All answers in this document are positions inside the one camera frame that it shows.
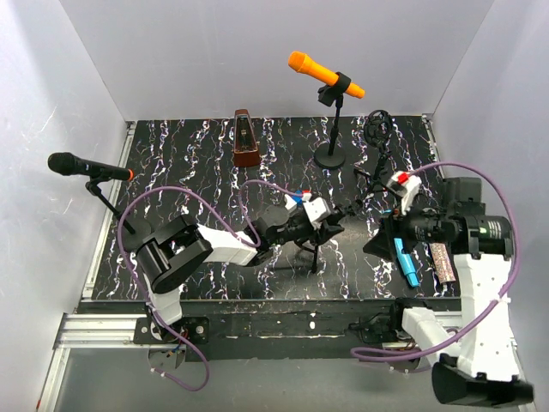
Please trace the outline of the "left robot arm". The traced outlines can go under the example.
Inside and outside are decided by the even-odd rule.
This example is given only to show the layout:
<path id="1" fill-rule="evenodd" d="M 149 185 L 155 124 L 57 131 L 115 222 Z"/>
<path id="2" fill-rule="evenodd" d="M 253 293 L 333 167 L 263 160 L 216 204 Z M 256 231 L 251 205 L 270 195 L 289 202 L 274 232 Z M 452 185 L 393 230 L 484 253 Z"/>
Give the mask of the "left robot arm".
<path id="1" fill-rule="evenodd" d="M 330 208 L 319 197 L 293 206 L 271 205 L 236 235 L 205 227 L 186 215 L 150 234 L 136 249 L 136 260 L 151 302 L 147 318 L 152 339 L 172 343 L 183 335 L 201 341 L 183 324 L 179 287 L 202 264 L 254 267 L 270 259 L 274 247 L 293 243 L 313 254 L 315 272 L 319 246 L 344 231 L 340 220 L 348 214 L 346 208 Z"/>

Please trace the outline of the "blue white toy block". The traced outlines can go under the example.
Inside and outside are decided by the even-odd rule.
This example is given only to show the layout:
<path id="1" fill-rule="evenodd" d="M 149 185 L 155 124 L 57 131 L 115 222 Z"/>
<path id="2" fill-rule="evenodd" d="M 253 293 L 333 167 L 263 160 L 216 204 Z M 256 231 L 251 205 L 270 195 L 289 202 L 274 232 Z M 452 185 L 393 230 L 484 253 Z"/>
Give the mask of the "blue white toy block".
<path id="1" fill-rule="evenodd" d="M 289 212 L 292 212 L 303 202 L 309 202 L 311 197 L 312 195 L 310 191 L 297 191 L 295 193 L 285 194 L 285 208 Z"/>

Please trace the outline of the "black shock mount tripod stand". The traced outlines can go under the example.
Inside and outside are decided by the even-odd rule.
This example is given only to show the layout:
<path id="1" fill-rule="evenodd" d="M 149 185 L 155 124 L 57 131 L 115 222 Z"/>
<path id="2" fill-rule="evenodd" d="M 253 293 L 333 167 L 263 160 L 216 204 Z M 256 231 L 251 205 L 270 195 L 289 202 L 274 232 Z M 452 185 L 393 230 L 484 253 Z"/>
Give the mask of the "black shock mount tripod stand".
<path id="1" fill-rule="evenodd" d="M 358 166 L 353 168 L 355 178 L 362 176 L 366 182 L 365 198 L 387 190 L 382 176 L 387 172 L 386 164 L 391 156 L 389 139 L 394 135 L 394 124 L 391 115 L 385 110 L 375 110 L 365 119 L 363 138 L 378 153 L 377 164 L 373 174 L 363 171 Z"/>

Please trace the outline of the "blue microphone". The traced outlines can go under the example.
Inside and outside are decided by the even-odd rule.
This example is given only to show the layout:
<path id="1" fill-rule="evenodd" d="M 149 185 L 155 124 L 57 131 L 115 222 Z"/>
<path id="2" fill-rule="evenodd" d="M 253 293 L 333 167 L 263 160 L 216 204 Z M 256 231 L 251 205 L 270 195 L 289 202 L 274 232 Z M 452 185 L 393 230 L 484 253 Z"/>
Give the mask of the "blue microphone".
<path id="1" fill-rule="evenodd" d="M 415 269 L 411 256 L 404 252 L 404 244 L 402 239 L 394 238 L 394 244 L 397 261 L 400 265 L 402 274 L 407 280 L 408 286 L 411 288 L 417 288 L 420 283 L 417 276 L 417 270 Z"/>

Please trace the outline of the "black tripod stand blue mic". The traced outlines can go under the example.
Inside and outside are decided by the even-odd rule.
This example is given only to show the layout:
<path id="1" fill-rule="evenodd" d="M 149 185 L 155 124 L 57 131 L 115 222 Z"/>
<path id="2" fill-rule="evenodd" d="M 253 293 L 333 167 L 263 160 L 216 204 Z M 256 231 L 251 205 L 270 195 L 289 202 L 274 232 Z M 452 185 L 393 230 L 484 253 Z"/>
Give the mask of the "black tripod stand blue mic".
<path id="1" fill-rule="evenodd" d="M 336 204 L 330 208 L 321 197 L 301 203 L 295 212 L 299 224 L 298 237 L 293 243 L 300 250 L 312 254 L 311 273 L 317 273 L 320 246 L 342 233 L 344 227 L 340 221 L 346 216 L 356 216 L 363 206 L 362 200 L 355 199 L 349 204 Z"/>

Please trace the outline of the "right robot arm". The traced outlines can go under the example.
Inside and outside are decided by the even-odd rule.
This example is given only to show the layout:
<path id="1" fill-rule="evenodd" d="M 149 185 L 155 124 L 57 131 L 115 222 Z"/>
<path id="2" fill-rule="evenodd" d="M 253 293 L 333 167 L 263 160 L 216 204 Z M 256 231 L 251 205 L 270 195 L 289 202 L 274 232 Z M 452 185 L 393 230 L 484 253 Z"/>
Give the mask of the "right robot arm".
<path id="1" fill-rule="evenodd" d="M 434 311 L 417 300 L 398 299 L 388 320 L 390 335 L 403 342 L 412 338 L 422 350 L 435 350 L 426 359 L 435 397 L 442 404 L 497 409 L 531 403 L 534 387 L 520 377 L 510 341 L 507 296 L 499 292 L 515 254 L 510 222 L 486 214 L 479 178 L 445 180 L 440 209 L 415 205 L 420 185 L 419 177 L 405 172 L 389 179 L 387 189 L 400 203 L 382 215 L 377 235 L 364 246 L 364 253 L 394 260 L 399 250 L 409 253 L 418 243 L 446 245 L 460 283 L 463 322 L 470 324 L 490 304 L 494 308 L 443 348 L 451 335 Z M 400 248 L 396 239 L 402 242 Z"/>

